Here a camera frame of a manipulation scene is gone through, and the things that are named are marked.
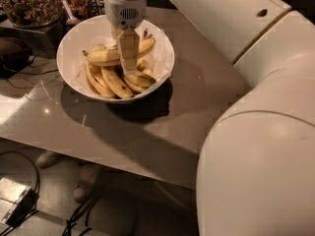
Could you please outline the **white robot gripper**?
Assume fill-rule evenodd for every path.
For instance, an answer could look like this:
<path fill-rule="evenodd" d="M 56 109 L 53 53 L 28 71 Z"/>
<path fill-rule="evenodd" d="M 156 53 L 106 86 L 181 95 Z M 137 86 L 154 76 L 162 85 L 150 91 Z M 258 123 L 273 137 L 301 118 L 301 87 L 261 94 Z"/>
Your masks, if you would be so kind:
<path fill-rule="evenodd" d="M 147 0 L 103 0 L 105 15 L 111 23 L 112 36 L 117 38 L 120 62 L 125 75 L 137 69 L 140 37 L 135 32 L 144 19 Z"/>

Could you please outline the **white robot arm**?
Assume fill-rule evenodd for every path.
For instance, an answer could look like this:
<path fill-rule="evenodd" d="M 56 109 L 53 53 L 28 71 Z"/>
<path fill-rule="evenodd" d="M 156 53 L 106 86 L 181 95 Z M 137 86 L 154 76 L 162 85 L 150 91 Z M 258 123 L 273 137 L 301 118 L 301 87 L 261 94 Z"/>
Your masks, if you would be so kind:
<path fill-rule="evenodd" d="M 315 236 L 315 29 L 282 0 L 169 0 L 252 88 L 200 153 L 200 236 Z"/>

